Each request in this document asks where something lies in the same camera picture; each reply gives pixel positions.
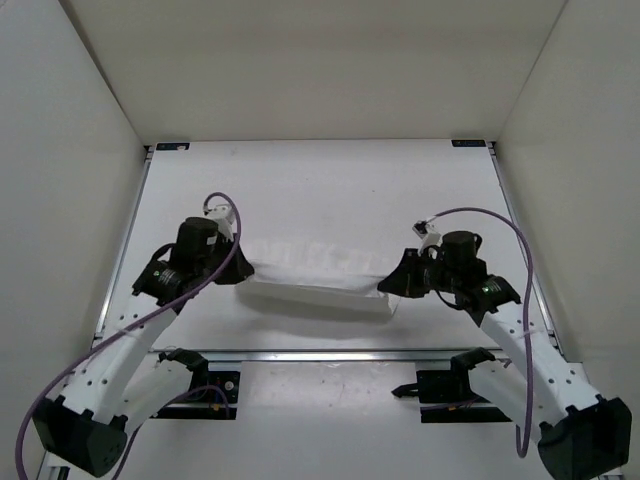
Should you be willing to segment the white skirt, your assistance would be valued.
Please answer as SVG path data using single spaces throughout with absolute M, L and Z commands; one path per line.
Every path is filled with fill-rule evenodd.
M 346 248 L 309 239 L 256 240 L 246 257 L 254 274 L 235 286 L 245 300 L 273 300 L 391 318 L 400 300 L 378 290 L 391 261 L 371 250 Z

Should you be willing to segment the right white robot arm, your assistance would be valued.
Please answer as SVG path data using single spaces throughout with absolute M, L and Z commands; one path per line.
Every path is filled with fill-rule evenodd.
M 520 295 L 479 258 L 482 243 L 469 231 L 445 234 L 439 244 L 404 251 L 379 291 L 403 298 L 434 292 L 454 297 L 507 355 L 505 362 L 477 347 L 452 357 L 449 391 L 460 400 L 481 397 L 536 443 L 554 479 L 592 479 L 629 460 L 632 413 L 582 379 L 528 318 Z

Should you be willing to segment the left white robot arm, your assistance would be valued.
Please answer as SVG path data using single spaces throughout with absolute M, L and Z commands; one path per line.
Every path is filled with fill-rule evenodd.
M 117 474 L 148 418 L 212 389 L 207 360 L 184 348 L 160 353 L 141 378 L 135 373 L 204 287 L 237 285 L 253 275 L 240 233 L 231 213 L 189 217 L 175 241 L 154 252 L 132 285 L 127 310 L 102 342 L 63 375 L 55 397 L 43 395 L 35 404 L 30 418 L 46 451 L 95 478 Z

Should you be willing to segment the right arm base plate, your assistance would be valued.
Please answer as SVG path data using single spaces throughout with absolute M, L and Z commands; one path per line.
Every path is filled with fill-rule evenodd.
M 471 369 L 496 360 L 499 366 L 505 363 L 485 348 L 468 350 L 453 356 L 446 370 L 418 369 L 414 383 L 400 385 L 391 394 L 396 399 L 417 399 L 422 424 L 507 423 L 510 419 L 503 412 L 470 387 Z

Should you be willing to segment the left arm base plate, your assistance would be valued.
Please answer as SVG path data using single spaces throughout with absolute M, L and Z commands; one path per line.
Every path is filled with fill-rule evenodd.
M 202 354 L 181 348 L 158 354 L 161 365 L 180 363 L 191 373 L 187 392 L 154 417 L 182 420 L 235 420 L 239 399 L 239 366 L 220 367 Z

